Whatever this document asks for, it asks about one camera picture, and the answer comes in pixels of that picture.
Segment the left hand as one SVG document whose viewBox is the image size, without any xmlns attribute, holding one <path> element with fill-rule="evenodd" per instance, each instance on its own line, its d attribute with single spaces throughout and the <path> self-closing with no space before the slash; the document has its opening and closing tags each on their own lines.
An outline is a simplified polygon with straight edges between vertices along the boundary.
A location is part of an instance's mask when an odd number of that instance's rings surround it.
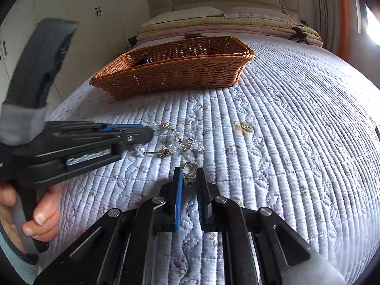
<svg viewBox="0 0 380 285">
<path fill-rule="evenodd" d="M 51 242 L 59 233 L 62 186 L 59 183 L 48 187 L 35 207 L 33 219 L 25 222 L 22 229 L 18 230 L 10 212 L 10 208 L 16 204 L 17 193 L 7 182 L 1 183 L 1 225 L 12 244 L 22 253 L 27 253 L 22 241 L 23 235 L 38 241 Z"/>
</svg>

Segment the teal sleeve forearm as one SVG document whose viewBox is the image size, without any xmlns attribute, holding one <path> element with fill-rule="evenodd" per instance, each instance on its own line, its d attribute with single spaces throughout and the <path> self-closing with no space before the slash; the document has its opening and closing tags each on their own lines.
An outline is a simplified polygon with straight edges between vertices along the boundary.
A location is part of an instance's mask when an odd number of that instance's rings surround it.
<svg viewBox="0 0 380 285">
<path fill-rule="evenodd" d="M 1 226 L 1 284 L 33 284 L 38 268 L 38 255 L 22 253 Z"/>
</svg>

